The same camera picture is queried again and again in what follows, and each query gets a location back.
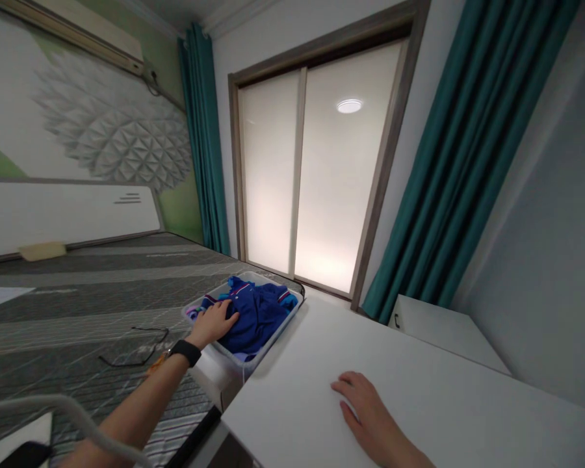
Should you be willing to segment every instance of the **wall-mounted air conditioner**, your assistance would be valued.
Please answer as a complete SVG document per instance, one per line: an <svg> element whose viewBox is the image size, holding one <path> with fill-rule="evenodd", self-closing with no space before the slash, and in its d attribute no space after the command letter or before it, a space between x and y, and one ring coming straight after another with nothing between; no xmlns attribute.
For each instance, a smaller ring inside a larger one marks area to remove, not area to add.
<svg viewBox="0 0 585 468"><path fill-rule="evenodd" d="M0 8L92 54L141 75L141 44L76 0L0 0Z"/></svg>

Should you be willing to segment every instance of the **smartwatch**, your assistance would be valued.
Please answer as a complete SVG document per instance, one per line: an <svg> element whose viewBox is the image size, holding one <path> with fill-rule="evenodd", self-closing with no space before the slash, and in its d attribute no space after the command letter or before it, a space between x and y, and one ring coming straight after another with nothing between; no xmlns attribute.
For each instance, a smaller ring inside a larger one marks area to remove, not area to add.
<svg viewBox="0 0 585 468"><path fill-rule="evenodd" d="M194 367L202 356L202 352L197 346L184 340L178 341L176 344L174 344L174 347L169 350L168 356L173 354L181 354L187 358L191 367Z"/></svg>

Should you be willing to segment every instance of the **door frame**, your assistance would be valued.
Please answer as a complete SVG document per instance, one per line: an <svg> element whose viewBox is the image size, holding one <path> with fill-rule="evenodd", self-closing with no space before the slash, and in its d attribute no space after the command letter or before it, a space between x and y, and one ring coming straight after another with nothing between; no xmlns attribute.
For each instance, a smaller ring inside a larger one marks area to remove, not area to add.
<svg viewBox="0 0 585 468"><path fill-rule="evenodd" d="M260 81L300 68L313 68L337 59L408 38L404 60L399 59L398 86L393 89L383 128L380 149L370 190L367 216L362 229L360 247L351 287L351 309L359 309L362 287L368 270L372 245L379 224L385 191L397 149L405 108L410 94L416 61L423 40L431 0L406 0L395 6L363 18L317 39L306 42L275 57L227 76L229 115L232 140L235 214L238 253L247 261L244 190L242 187L241 123L239 90Z"/></svg>

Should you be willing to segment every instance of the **black phone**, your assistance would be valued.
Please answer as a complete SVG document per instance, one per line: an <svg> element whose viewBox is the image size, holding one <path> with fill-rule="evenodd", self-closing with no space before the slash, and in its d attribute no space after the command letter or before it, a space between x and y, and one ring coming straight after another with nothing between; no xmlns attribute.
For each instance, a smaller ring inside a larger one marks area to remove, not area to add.
<svg viewBox="0 0 585 468"><path fill-rule="evenodd" d="M0 463L0 468L39 468L53 452L42 443L24 442Z"/></svg>

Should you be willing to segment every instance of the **sliding door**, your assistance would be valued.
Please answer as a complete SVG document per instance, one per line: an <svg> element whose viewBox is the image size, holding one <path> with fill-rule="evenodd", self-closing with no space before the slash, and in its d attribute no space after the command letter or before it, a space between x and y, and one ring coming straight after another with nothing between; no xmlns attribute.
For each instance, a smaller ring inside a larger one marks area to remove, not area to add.
<svg viewBox="0 0 585 468"><path fill-rule="evenodd" d="M246 260L291 275L291 224L301 71L239 92Z"/></svg>
<svg viewBox="0 0 585 468"><path fill-rule="evenodd" d="M239 91L245 260L350 296L402 44Z"/></svg>
<svg viewBox="0 0 585 468"><path fill-rule="evenodd" d="M400 51L307 73L294 274L348 295Z"/></svg>

